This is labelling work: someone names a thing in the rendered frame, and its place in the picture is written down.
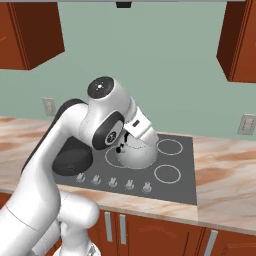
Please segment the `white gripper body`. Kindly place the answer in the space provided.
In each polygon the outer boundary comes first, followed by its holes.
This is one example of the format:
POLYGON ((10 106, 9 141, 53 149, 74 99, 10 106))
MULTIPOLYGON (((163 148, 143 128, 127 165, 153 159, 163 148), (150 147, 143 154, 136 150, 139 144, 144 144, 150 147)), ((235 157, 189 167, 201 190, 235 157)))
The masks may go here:
POLYGON ((158 150, 155 145, 147 145, 141 140, 135 139, 131 134, 129 134, 128 141, 125 143, 124 134, 117 143, 117 147, 121 143, 124 144, 124 152, 116 153, 117 160, 122 165, 130 169, 145 169, 156 161, 158 150))

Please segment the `dark grey hob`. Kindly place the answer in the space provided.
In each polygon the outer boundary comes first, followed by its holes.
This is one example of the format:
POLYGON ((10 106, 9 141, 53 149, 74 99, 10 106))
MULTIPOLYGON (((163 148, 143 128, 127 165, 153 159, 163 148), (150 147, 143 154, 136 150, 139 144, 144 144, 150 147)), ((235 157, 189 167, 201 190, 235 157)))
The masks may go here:
POLYGON ((156 161, 145 169, 133 170, 125 167, 117 160, 115 147, 111 147, 93 151, 93 164, 84 173, 84 182, 78 183, 77 176, 60 176, 56 173, 54 178, 61 185, 197 205, 193 139, 159 134, 157 149, 156 161), (99 185, 91 183, 95 175, 100 176, 99 185), (117 186, 114 188, 108 184, 112 177, 117 179, 117 186), (125 188, 129 179, 134 183, 132 190, 125 188), (152 187, 149 193, 142 191, 146 182, 152 187))

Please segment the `brown cupboard door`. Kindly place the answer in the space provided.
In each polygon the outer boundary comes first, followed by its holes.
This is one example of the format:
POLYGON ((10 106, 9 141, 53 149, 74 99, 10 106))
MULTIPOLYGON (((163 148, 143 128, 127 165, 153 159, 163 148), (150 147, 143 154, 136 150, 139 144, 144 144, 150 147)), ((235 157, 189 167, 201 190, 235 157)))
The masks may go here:
POLYGON ((123 214, 126 216, 126 245, 119 256, 198 256, 202 227, 123 214))
MULTIPOLYGON (((198 256, 204 256, 204 251, 211 230, 206 228, 198 256)), ((256 235, 217 230, 218 236, 210 256, 256 256, 256 235)))
POLYGON ((5 203, 10 199, 11 195, 8 193, 0 192, 0 209, 5 205, 5 203))
POLYGON ((112 211, 100 210, 97 223, 88 230, 88 234, 92 242, 98 247, 101 256, 118 256, 117 238, 116 238, 116 222, 115 213, 112 211), (106 237, 105 217, 104 213, 110 212, 112 224, 113 242, 108 242, 106 237))

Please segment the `grey range hood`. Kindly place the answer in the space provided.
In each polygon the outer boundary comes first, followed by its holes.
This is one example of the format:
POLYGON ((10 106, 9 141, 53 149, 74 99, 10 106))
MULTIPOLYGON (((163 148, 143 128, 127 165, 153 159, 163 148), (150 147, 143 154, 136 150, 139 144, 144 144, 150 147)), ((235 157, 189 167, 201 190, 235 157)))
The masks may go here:
POLYGON ((133 3, 227 3, 246 0, 54 0, 61 3, 114 3, 117 8, 131 8, 133 3))

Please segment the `grey wall socket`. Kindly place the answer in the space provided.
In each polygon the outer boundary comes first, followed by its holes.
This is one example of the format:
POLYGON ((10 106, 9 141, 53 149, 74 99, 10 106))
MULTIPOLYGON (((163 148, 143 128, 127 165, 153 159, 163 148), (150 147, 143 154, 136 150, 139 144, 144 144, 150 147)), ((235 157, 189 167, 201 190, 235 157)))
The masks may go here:
POLYGON ((240 121, 238 134, 251 136, 254 133, 255 128, 256 128, 256 115, 244 114, 240 121))
POLYGON ((55 102, 53 98, 42 98, 44 111, 47 116, 54 116, 56 113, 55 102))

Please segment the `brown wall cupboard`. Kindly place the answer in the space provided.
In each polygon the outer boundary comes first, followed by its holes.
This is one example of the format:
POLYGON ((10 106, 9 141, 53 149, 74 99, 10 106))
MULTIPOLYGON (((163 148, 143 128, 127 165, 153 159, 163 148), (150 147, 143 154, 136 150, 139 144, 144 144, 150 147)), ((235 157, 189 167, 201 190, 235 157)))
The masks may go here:
POLYGON ((31 70, 64 51, 56 2, 0 2, 0 69, 31 70))
POLYGON ((229 82, 256 83, 256 0, 227 3, 216 57, 229 82))

